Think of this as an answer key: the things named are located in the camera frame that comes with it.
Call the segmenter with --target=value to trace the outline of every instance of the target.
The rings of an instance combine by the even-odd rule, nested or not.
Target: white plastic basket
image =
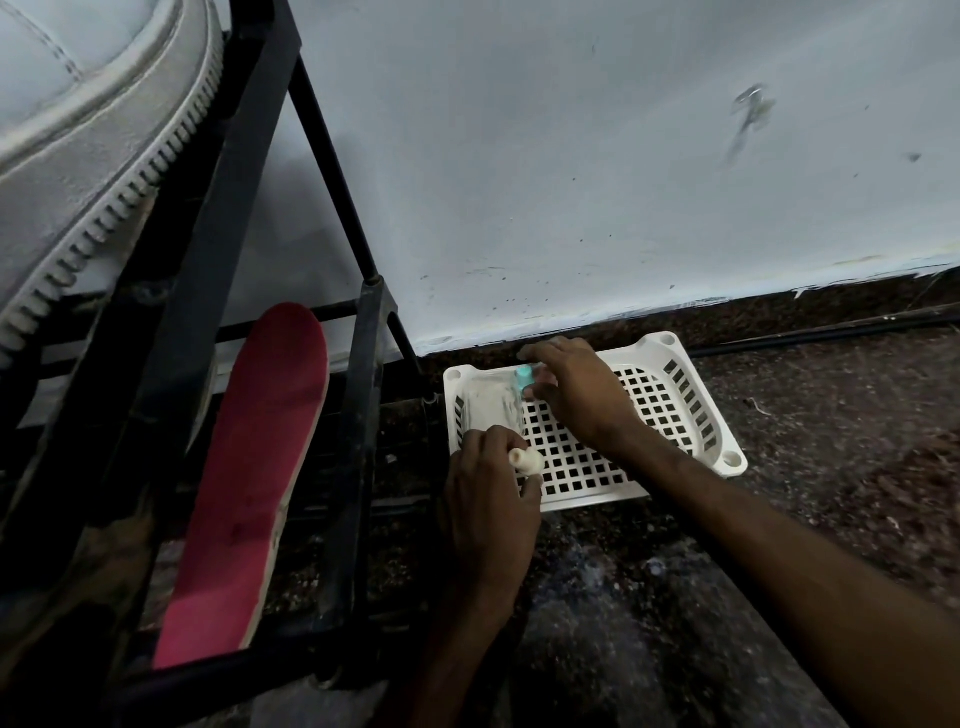
[[[743,450],[675,334],[647,334],[631,347],[597,354],[620,378],[646,424],[719,475],[731,477],[747,470]],[[460,449],[464,434],[461,393],[472,378],[482,374],[471,366],[451,367],[444,372],[451,453]],[[557,422],[546,402],[526,404],[521,434],[546,460],[541,511],[648,495],[607,458],[577,442]]]

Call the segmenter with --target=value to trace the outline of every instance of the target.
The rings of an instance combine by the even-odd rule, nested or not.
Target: metal bar
[[[876,336],[882,333],[907,331],[911,328],[956,325],[960,325],[960,304],[948,303],[941,306],[931,306],[928,309],[918,309],[916,311],[895,313],[887,316],[876,316],[872,319],[850,321],[846,324],[808,328],[788,333],[775,333],[769,336],[758,336],[753,339],[730,341],[715,346],[695,347],[688,349],[687,353],[690,358],[700,359],[707,356],[722,356],[730,353],[762,352],[767,349],[795,347],[802,344],[843,341],[860,336]]]
[[[344,406],[337,436],[338,462],[330,492],[330,527],[324,535],[324,575],[317,615],[317,631],[339,629],[366,615],[367,535],[380,422],[387,316],[394,301],[381,279],[364,283],[357,305],[357,321]]]
[[[0,691],[13,722],[83,722],[142,610],[300,49],[286,0],[245,12],[256,23],[234,23],[209,117],[172,167],[5,523]]]
[[[317,306],[311,308],[310,312],[317,317],[317,321],[334,321],[336,319],[346,319],[347,316],[356,316],[357,301],[340,301],[330,305]],[[217,343],[222,344],[225,341],[237,341],[246,339],[250,336],[253,325],[256,321],[247,321],[243,324],[231,324],[227,327],[221,327],[217,332]]]
[[[303,58],[300,57],[297,58],[297,67],[294,68],[294,75],[290,80],[290,100],[294,103],[307,141],[310,142],[310,149],[313,150],[313,156],[317,159],[320,171],[324,175],[330,199],[333,200],[333,206],[337,208],[340,223],[347,234],[347,241],[353,249],[357,265],[360,266],[360,273],[363,274],[365,282],[373,283],[379,278],[379,274],[373,262],[367,235],[364,234],[363,226],[360,225],[360,218],[347,187],[347,179],[340,167],[340,160],[337,159],[337,152],[333,148],[330,132],[326,129],[324,115],[320,111],[320,104],[317,103],[317,96],[313,91],[313,85],[310,84],[306,66],[303,65]]]
[[[332,677],[341,635],[276,639],[249,649],[134,677],[111,692],[100,722],[166,728],[209,716],[312,673]]]
[[[420,360],[417,358],[417,353],[414,351],[410,339],[407,338],[407,332],[404,330],[403,324],[400,322],[399,314],[397,314],[396,311],[392,311],[387,317],[387,326],[390,327],[390,333],[394,336],[396,347],[400,349],[403,358],[407,364],[409,364],[411,370],[413,370],[413,376],[417,380],[417,388],[420,390],[420,396],[423,397],[427,403],[435,401],[437,399],[437,393],[434,392],[430,386],[430,379],[423,373],[423,368],[420,365]]]

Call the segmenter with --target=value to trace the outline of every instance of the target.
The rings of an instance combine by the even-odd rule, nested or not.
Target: finger
[[[516,356],[524,361],[543,362],[554,372],[562,366],[565,360],[564,352],[550,341],[527,344]]]
[[[545,381],[547,384],[559,384],[557,375],[550,371],[550,367],[540,364],[534,369],[534,381]]]
[[[484,454],[500,454],[510,452],[514,448],[527,449],[530,444],[524,440],[519,433],[514,432],[508,427],[494,425],[487,430],[487,437],[484,438]]]
[[[560,398],[560,387],[556,384],[539,381],[523,390],[523,398],[527,401],[543,400],[553,409],[553,405]]]
[[[483,445],[484,433],[478,429],[470,429],[464,434],[464,443],[460,447],[460,461],[458,463],[461,472],[472,472],[480,460],[480,448]]]
[[[588,352],[593,351],[593,347],[589,344],[587,339],[576,338],[570,343],[573,345],[574,349],[586,350]]]
[[[559,349],[561,352],[573,352],[576,350],[573,342],[565,336],[554,336],[552,339],[550,339],[550,343],[557,347],[557,349]]]
[[[540,500],[543,498],[541,487],[543,477],[541,475],[531,475],[523,481],[523,488],[520,491],[520,498],[524,503],[530,503],[531,506],[540,508]]]
[[[444,483],[444,491],[441,493],[442,499],[450,497],[450,491],[453,490],[453,483],[457,479],[457,472],[460,470],[460,460],[463,456],[464,452],[462,450],[457,450],[450,455],[450,468],[446,472],[446,483]]]

